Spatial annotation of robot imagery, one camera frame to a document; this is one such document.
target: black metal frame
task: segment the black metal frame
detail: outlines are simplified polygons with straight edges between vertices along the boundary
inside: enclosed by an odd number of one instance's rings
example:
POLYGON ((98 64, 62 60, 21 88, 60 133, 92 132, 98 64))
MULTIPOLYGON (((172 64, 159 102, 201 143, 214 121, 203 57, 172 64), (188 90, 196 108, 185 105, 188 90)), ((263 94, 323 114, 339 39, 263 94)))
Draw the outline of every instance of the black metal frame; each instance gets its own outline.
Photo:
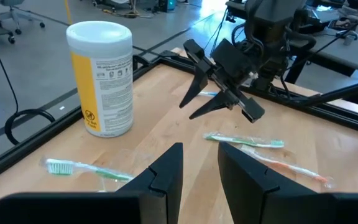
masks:
MULTIPOLYGON (((191 60, 186 57, 181 57, 176 53, 165 51, 156 57, 151 62, 146 61, 141 56, 134 56, 134 81, 145 75, 148 71, 155 68, 157 65, 164 64, 169 67, 176 68, 178 70, 188 72, 193 74, 194 65, 191 60)), ((258 91, 255 89, 250 89, 246 87, 241 88, 242 91, 250 93, 254 96, 265 98, 267 100, 280 103, 282 105, 291 107, 293 109, 317 116, 319 118, 332 121, 334 123, 346 126, 358 130, 358 113, 340 108, 338 106, 330 105, 323 102, 317 102, 319 104, 313 106, 305 106, 302 103, 297 103, 294 101, 285 101, 283 98, 278 97, 276 93, 258 91)), ((279 95, 286 95, 285 90, 281 88, 276 88, 279 95)), ((302 98, 305 96, 290 93, 292 98, 302 98)), ((56 120, 54 123, 43 128, 39 132, 33 134, 31 137, 20 142, 18 145, 14 146, 12 149, 8 150, 4 154, 0 155, 0 174, 12 167, 14 164, 19 162, 21 159, 25 158, 30 153, 34 152, 40 146, 54 138, 56 135, 64 131, 66 128, 71 126, 73 123, 77 122, 83 117, 81 112, 81 107, 77 107, 67 113, 65 116, 62 116, 60 119, 56 120)))

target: office chair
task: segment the office chair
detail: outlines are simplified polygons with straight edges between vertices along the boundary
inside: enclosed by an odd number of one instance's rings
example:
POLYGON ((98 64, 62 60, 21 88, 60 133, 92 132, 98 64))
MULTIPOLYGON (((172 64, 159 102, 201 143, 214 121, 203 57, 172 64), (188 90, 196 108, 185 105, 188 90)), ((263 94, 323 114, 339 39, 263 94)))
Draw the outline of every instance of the office chair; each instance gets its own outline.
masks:
POLYGON ((18 6, 23 2, 24 0, 0 0, 0 5, 9 6, 9 12, 0 13, 0 20, 3 21, 7 19, 13 19, 13 21, 16 23, 16 30, 15 30, 16 34, 22 34, 19 25, 19 18, 27 19, 29 21, 40 22, 40 27, 44 28, 45 24, 41 19, 34 18, 30 14, 19 13, 16 11, 16 9, 13 8, 14 6, 18 6))

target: wooden table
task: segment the wooden table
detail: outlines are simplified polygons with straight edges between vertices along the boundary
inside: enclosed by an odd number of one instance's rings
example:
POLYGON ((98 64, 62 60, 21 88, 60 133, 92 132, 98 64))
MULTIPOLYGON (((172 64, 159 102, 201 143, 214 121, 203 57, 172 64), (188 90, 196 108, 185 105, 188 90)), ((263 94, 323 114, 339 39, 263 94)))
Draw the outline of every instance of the wooden table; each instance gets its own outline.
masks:
MULTIPOLYGON (((2 173, 0 198, 14 192, 100 190, 99 179, 93 174, 71 177, 48 174, 39 166, 43 156, 107 166, 137 175, 173 143, 183 142, 179 222, 232 223, 219 178, 218 143, 203 139, 203 134, 211 131, 282 139, 286 144, 284 149, 261 151, 333 177, 335 191, 358 192, 358 131, 261 98, 255 99, 266 112, 254 124, 241 115, 239 107, 189 120, 189 115, 209 100, 207 96, 196 97, 179 109, 192 78, 166 65, 157 66, 134 83, 135 123, 128 133, 102 139, 89 134, 83 120, 77 121, 2 173)), ((210 83, 206 90, 216 91, 217 87, 210 83)), ((278 171, 315 191, 327 191, 307 177, 278 171)), ((108 190, 116 187, 107 186, 108 190)))

